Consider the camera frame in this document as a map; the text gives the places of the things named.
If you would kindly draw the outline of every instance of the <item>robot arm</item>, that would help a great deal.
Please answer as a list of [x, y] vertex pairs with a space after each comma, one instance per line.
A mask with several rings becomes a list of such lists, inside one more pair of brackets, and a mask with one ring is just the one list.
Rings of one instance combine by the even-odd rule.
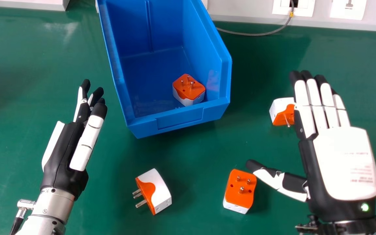
[[306, 177], [255, 160], [246, 167], [278, 192], [307, 202], [313, 215], [308, 225], [296, 226], [299, 232], [375, 233], [376, 163], [366, 130], [350, 125], [342, 99], [324, 76], [293, 71], [290, 80]]
[[[57, 122], [42, 159], [43, 180], [37, 201], [21, 199], [10, 235], [62, 235], [74, 202], [88, 182], [86, 165], [107, 113], [103, 89], [87, 98], [85, 79], [78, 91], [73, 122]], [[19, 230], [27, 210], [31, 215]]]

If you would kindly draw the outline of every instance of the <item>green indicator light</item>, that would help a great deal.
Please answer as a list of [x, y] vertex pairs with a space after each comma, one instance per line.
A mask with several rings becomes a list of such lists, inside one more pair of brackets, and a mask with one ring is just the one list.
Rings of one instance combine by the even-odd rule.
[[367, 203], [363, 203], [363, 204], [361, 205], [361, 210], [362, 210], [363, 212], [367, 212], [367, 211], [369, 211], [369, 205], [368, 205]]

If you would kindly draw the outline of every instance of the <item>black robotic hand side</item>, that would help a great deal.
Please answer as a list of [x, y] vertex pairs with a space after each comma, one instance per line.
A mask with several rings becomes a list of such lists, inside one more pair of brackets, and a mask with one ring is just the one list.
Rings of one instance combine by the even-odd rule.
[[293, 71], [290, 81], [306, 177], [267, 168], [255, 160], [246, 167], [278, 192], [308, 203], [314, 216], [304, 226], [307, 229], [297, 226], [299, 232], [376, 232], [376, 164], [367, 132], [350, 125], [342, 99], [324, 76]]
[[85, 190], [88, 182], [85, 167], [107, 113], [103, 89], [97, 88], [88, 98], [89, 88], [90, 82], [85, 79], [79, 87], [73, 122], [56, 124], [42, 159], [40, 190], [62, 189], [75, 196], [75, 200]]

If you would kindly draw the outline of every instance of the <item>metal prong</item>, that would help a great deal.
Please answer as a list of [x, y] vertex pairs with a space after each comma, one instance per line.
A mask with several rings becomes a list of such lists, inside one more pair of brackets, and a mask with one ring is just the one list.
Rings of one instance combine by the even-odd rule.
[[139, 196], [142, 196], [142, 193], [138, 193], [138, 194], [136, 194], [136, 195], [134, 195], [134, 199], [136, 199], [136, 198], [138, 198]]
[[290, 123], [288, 122], [288, 119], [287, 119], [287, 117], [285, 116], [285, 114], [284, 114], [284, 118], [285, 118], [285, 121], [287, 122], [287, 126], [288, 126], [288, 128], [290, 128], [291, 125], [290, 125]]
[[134, 191], [134, 192], [133, 192], [133, 196], [134, 196], [134, 195], [136, 195], [137, 193], [140, 193], [140, 192], [141, 192], [141, 190], [140, 190], [140, 189], [138, 189], [138, 190]]
[[144, 199], [143, 201], [139, 202], [138, 204], [136, 204], [136, 208], [139, 208], [141, 207], [142, 205], [146, 204], [148, 201], [146, 201], [146, 199]]

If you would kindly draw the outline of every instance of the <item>blue storage box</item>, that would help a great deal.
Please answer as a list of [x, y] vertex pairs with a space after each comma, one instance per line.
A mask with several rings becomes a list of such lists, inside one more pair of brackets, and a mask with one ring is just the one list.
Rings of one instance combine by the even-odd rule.
[[[231, 57], [200, 0], [98, 0], [114, 84], [137, 138], [220, 119], [230, 103]], [[172, 82], [206, 87], [184, 107]]]

